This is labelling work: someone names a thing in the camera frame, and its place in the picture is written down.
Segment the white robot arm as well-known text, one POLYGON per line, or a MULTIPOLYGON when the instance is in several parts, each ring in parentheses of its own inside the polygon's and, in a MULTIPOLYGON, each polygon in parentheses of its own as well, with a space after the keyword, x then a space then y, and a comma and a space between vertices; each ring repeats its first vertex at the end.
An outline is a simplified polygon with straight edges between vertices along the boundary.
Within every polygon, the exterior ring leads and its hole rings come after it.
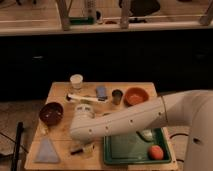
POLYGON ((120 135, 165 126, 189 127, 184 171, 213 171, 213 90, 191 90, 157 97, 93 118, 75 109, 70 126, 73 140, 120 135))

